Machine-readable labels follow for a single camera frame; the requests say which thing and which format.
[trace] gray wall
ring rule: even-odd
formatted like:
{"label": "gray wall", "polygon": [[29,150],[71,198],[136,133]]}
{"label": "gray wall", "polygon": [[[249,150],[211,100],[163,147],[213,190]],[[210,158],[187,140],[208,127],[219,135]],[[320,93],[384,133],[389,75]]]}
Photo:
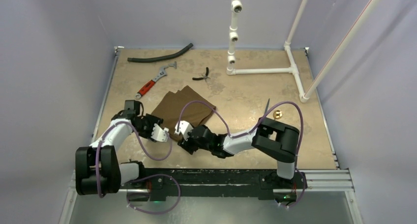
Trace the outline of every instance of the gray wall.
{"label": "gray wall", "polygon": [[[238,48],[282,49],[301,0],[241,0]],[[309,46],[335,0],[310,0],[293,47]],[[226,48],[231,0],[93,0],[113,43],[139,48]]]}
{"label": "gray wall", "polygon": [[0,0],[1,223],[57,223],[110,73],[89,0]]}
{"label": "gray wall", "polygon": [[[316,75],[368,0],[337,0],[313,41]],[[319,85],[366,224],[417,219],[417,0],[382,0]]]}

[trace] white pipe joint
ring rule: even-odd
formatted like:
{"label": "white pipe joint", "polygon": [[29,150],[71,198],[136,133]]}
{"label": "white pipe joint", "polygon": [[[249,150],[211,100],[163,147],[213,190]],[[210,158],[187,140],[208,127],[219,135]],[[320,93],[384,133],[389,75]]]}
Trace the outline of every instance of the white pipe joint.
{"label": "white pipe joint", "polygon": [[229,40],[231,42],[237,42],[238,39],[239,39],[239,36],[238,36],[238,33],[237,32],[235,32],[235,31],[229,32]]}
{"label": "white pipe joint", "polygon": [[299,71],[298,71],[298,68],[297,68],[297,65],[296,64],[291,65],[290,68],[292,69],[291,73],[293,75],[295,75],[295,74],[298,74],[299,75]]}
{"label": "white pipe joint", "polygon": [[242,11],[242,2],[239,0],[232,1],[232,12],[240,13]]}
{"label": "white pipe joint", "polygon": [[306,98],[305,95],[300,96],[300,100],[301,100],[302,103],[307,102],[309,99],[310,99],[310,97]]}
{"label": "white pipe joint", "polygon": [[229,64],[235,64],[236,63],[236,57],[234,55],[229,55],[229,56],[227,56],[227,61],[229,62]]}
{"label": "white pipe joint", "polygon": [[227,65],[226,73],[227,75],[236,75],[236,69],[234,68],[233,64]]}

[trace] marble-patterned surface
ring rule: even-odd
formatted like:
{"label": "marble-patterned surface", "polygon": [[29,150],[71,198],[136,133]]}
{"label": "marble-patterned surface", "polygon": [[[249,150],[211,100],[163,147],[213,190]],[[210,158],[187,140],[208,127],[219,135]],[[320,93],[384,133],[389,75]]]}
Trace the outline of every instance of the marble-patterned surface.
{"label": "marble-patterned surface", "polygon": [[[158,73],[162,65],[157,63],[129,63],[128,57],[154,57],[171,54],[177,50],[123,49],[115,69],[108,98],[98,128],[101,135],[108,127],[111,117],[123,109],[124,101],[133,99],[136,92]],[[284,51],[236,52],[238,69],[289,67]],[[294,51],[304,87],[311,82],[307,58],[303,51]],[[176,92],[189,85],[201,96],[217,106],[218,112],[229,124],[231,132],[251,128],[263,115],[268,98],[270,106],[280,101],[294,101],[304,116],[304,138],[298,158],[302,169],[335,169],[322,114],[316,96],[303,104],[299,101],[298,90],[291,74],[250,74],[228,76],[226,74],[226,50],[190,50],[175,59],[178,68],[168,68],[168,76],[160,79],[141,101],[145,112],[151,113],[168,91]],[[193,81],[209,67],[211,77],[205,81]],[[279,107],[283,112],[282,122],[299,128],[299,116],[291,105]],[[206,125],[215,133],[225,133],[223,123],[213,115]],[[166,155],[168,143],[153,143],[142,139],[147,151],[155,157]],[[129,159],[143,161],[146,167],[161,168],[276,168],[276,161],[262,152],[252,149],[227,159],[219,159],[208,151],[198,150],[193,155],[173,143],[173,150],[165,161],[153,161],[140,148],[134,135],[129,136],[118,151],[120,163]]]}

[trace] brown cloth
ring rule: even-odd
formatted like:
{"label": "brown cloth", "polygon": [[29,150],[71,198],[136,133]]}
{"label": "brown cloth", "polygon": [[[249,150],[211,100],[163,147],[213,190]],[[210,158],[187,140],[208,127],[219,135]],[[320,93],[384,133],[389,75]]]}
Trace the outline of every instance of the brown cloth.
{"label": "brown cloth", "polygon": [[[152,112],[152,115],[164,119],[162,126],[169,128],[169,133],[173,140],[178,141],[182,138],[182,136],[174,134],[175,125],[178,122],[179,114],[181,113],[182,108],[184,108],[188,102],[193,100],[206,102],[210,107],[216,109],[216,106],[212,105],[189,86],[186,86],[176,93],[168,91],[159,105],[156,106],[155,110]],[[212,114],[213,111],[207,108],[207,106],[199,103],[193,103],[185,109],[181,120],[187,121],[196,127],[207,122]]]}

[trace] purple cable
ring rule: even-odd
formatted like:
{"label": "purple cable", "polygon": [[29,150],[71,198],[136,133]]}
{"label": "purple cable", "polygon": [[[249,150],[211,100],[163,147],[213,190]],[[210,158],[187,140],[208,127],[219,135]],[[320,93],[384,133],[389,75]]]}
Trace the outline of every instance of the purple cable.
{"label": "purple cable", "polygon": [[291,105],[293,105],[296,109],[297,109],[297,111],[298,111],[298,113],[299,113],[299,116],[300,116],[300,136],[299,136],[299,139],[298,139],[298,144],[297,144],[297,149],[296,149],[296,156],[298,156],[298,151],[299,151],[299,149],[300,149],[300,146],[301,146],[301,141],[302,141],[302,134],[303,134],[303,132],[304,132],[304,120],[303,120],[303,117],[302,117],[302,113],[301,113],[301,109],[299,108],[299,106],[296,104],[296,103],[294,103],[294,102],[291,102],[291,101],[283,101],[283,102],[280,102],[280,103],[278,103],[278,104],[276,104],[276,105],[274,105],[274,106],[272,106],[262,117],[261,117],[261,119],[259,119],[259,121],[258,121],[258,123],[249,131],[249,133],[241,133],[241,134],[239,134],[239,135],[235,135],[235,136],[232,136],[231,134],[230,134],[230,130],[229,130],[229,126],[227,125],[227,123],[226,123],[226,121],[222,118],[222,116],[220,116],[220,114],[215,110],[215,109],[213,109],[212,107],[210,107],[210,105],[208,105],[206,102],[204,102],[204,101],[200,101],[200,100],[193,100],[193,101],[190,101],[190,102],[188,102],[185,106],[184,106],[184,108],[182,108],[182,110],[181,110],[181,113],[179,114],[179,119],[178,119],[178,122],[177,122],[177,132],[179,132],[179,122],[181,121],[181,118],[182,118],[182,114],[184,113],[184,111],[185,111],[185,109],[190,105],[190,104],[192,104],[192,103],[200,103],[200,104],[203,104],[203,105],[205,105],[205,106],[207,106],[209,109],[211,109],[211,111],[213,111],[213,113],[215,113],[219,118],[220,118],[220,120],[224,123],[224,125],[226,126],[226,130],[227,130],[227,134],[232,138],[232,139],[236,139],[236,138],[239,138],[239,137],[243,137],[243,136],[245,136],[245,135],[248,135],[248,134],[250,134],[250,133],[252,133],[253,131],[255,131],[257,128],[258,128],[258,126],[259,126],[259,124],[261,124],[261,122],[268,116],[268,114],[270,114],[275,108],[277,108],[278,106],[281,106],[281,105],[283,105],[283,104],[291,104]]}
{"label": "purple cable", "polygon": [[175,201],[174,205],[172,205],[172,207],[170,207],[169,209],[164,210],[164,211],[158,211],[158,212],[147,211],[147,210],[143,210],[143,209],[140,209],[140,208],[138,208],[138,207],[135,207],[135,206],[134,206],[134,205],[130,202],[130,200],[129,200],[129,197],[130,197],[131,195],[133,195],[133,194],[130,194],[130,195],[129,195],[129,194],[127,194],[127,195],[126,195],[126,200],[127,200],[127,205],[128,205],[129,207],[133,208],[134,210],[137,210],[137,211],[143,212],[143,213],[153,214],[153,215],[160,215],[160,214],[165,214],[165,213],[168,213],[169,211],[173,210],[173,209],[177,206],[177,204],[179,203],[179,200],[180,200],[180,198],[181,198],[181,188],[180,188],[180,186],[179,186],[178,182],[177,182],[177,181],[176,181],[173,177],[171,177],[171,176],[169,176],[169,175],[165,175],[165,174],[155,174],[155,175],[147,176],[147,177],[144,177],[144,178],[141,178],[141,179],[138,179],[138,180],[133,180],[133,181],[131,181],[131,182],[132,182],[132,183],[134,183],[134,182],[141,182],[141,181],[145,181],[145,180],[148,180],[149,178],[156,177],[156,176],[165,176],[165,177],[168,177],[169,179],[173,180],[173,182],[177,185],[177,188],[178,188],[178,198],[177,198],[177,200]]}
{"label": "purple cable", "polygon": [[203,104],[203,105],[207,106],[207,108],[211,109],[211,111],[213,111],[213,113],[215,113],[217,116],[219,116],[220,120],[222,120],[223,124],[226,126],[227,134],[230,136],[229,126],[227,125],[226,121],[222,118],[222,116],[220,116],[220,114],[219,114],[219,113],[218,113],[215,109],[213,109],[212,107],[210,107],[210,105],[208,105],[206,102],[204,102],[204,101],[200,101],[200,100],[193,100],[193,101],[190,101],[190,102],[188,102],[188,103],[184,106],[184,108],[182,108],[181,113],[179,114],[179,119],[178,119],[178,122],[177,122],[177,132],[179,132],[179,122],[181,121],[182,114],[184,113],[185,109],[186,109],[189,105],[191,105],[192,103],[200,103],[200,104]]}
{"label": "purple cable", "polygon": [[98,142],[98,146],[97,146],[97,151],[96,151],[96,153],[95,153],[95,177],[96,177],[96,179],[97,179],[97,193],[98,193],[98,196],[100,197],[100,198],[103,198],[104,197],[104,195],[102,194],[102,192],[101,192],[101,181],[100,181],[100,170],[99,170],[99,166],[98,166],[98,163],[99,163],[99,155],[100,155],[100,149],[101,149],[101,146],[103,145],[103,140],[107,137],[107,135],[116,127],[116,126],[118,126],[118,125],[121,125],[121,124],[126,124],[126,125],[128,125],[130,128],[132,128],[132,130],[133,130],[133,132],[135,133],[135,135],[136,135],[136,138],[138,139],[138,141],[139,141],[139,144],[141,145],[141,148],[143,149],[143,151],[144,151],[144,153],[150,158],[150,159],[152,159],[152,160],[156,160],[156,161],[162,161],[162,160],[164,160],[164,159],[166,159],[166,158],[168,158],[168,156],[171,154],[171,151],[172,151],[172,140],[171,140],[171,138],[169,137],[169,135],[167,135],[167,137],[168,137],[168,140],[170,141],[170,149],[169,149],[169,151],[168,151],[168,153],[167,153],[167,155],[165,156],[165,157],[163,157],[163,158],[156,158],[156,157],[154,157],[154,156],[152,156],[152,155],[150,155],[147,151],[146,151],[146,149],[145,149],[145,147],[143,146],[143,144],[142,144],[142,141],[141,141],[141,138],[140,138],[140,136],[139,136],[139,133],[138,133],[138,131],[136,130],[136,128],[131,124],[131,123],[129,123],[129,122],[124,122],[124,121],[120,121],[120,122],[117,122],[117,123],[115,123],[114,125],[112,125],[112,126],[110,126],[104,133],[103,133],[103,135],[101,136],[101,140]]}

